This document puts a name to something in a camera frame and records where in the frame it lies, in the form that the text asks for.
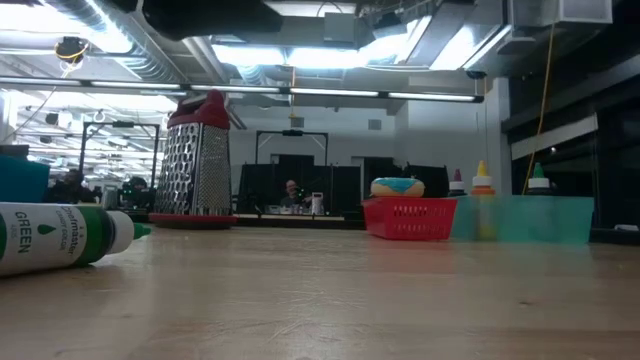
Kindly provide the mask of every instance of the red lid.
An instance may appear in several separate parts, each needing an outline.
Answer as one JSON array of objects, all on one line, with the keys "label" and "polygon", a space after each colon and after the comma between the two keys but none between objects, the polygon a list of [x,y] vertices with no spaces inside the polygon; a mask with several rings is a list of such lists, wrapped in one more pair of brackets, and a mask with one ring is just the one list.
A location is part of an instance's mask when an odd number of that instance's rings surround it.
[{"label": "red lid", "polygon": [[229,114],[224,107],[224,95],[220,91],[212,90],[207,99],[201,104],[178,104],[178,110],[171,115],[167,128],[180,124],[201,123],[229,130]]}]

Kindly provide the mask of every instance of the table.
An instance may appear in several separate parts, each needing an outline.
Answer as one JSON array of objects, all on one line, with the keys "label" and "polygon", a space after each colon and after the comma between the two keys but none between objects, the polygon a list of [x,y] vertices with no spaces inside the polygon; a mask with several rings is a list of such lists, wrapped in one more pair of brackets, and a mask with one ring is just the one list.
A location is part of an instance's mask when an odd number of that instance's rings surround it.
[{"label": "table", "polygon": [[640,250],[154,229],[0,280],[1,359],[634,359]]}]

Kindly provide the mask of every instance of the person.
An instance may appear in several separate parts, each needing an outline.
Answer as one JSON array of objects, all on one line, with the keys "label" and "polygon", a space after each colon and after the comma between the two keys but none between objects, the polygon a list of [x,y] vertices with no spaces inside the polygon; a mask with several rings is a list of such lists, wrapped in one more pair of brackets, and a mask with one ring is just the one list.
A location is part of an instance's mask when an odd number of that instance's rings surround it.
[{"label": "person", "polygon": [[287,196],[283,197],[282,200],[280,200],[280,206],[282,207],[292,207],[293,205],[296,204],[301,204],[301,205],[308,205],[311,202],[311,197],[306,197],[303,199],[300,199],[300,188],[298,187],[298,184],[296,184],[295,181],[293,180],[289,180],[287,181],[286,185],[285,185],[285,191],[287,192]]},{"label": "person", "polygon": [[134,190],[144,190],[147,188],[147,182],[139,177],[139,176],[134,176],[129,180],[129,185],[134,189]]},{"label": "person", "polygon": [[58,204],[95,203],[95,194],[82,186],[84,176],[78,169],[69,170],[63,181],[57,181],[49,189],[45,202]]}]

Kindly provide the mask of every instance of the red plastic basket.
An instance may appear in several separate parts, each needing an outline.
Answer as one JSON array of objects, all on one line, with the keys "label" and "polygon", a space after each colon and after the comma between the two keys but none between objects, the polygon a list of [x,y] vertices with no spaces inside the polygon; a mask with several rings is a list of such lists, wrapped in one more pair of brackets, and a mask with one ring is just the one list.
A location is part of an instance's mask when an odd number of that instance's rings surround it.
[{"label": "red plastic basket", "polygon": [[456,199],[380,197],[365,200],[367,231],[389,240],[446,240]]}]

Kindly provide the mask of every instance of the translucent container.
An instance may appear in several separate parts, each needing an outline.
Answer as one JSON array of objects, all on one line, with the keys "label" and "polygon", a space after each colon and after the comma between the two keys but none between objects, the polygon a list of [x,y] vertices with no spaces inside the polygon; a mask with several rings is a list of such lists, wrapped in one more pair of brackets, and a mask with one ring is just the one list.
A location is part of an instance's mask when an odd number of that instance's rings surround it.
[{"label": "translucent container", "polygon": [[491,211],[496,241],[585,244],[589,242],[593,198],[562,196],[495,197],[490,208],[473,196],[459,197],[452,240],[476,241],[478,206]]}]

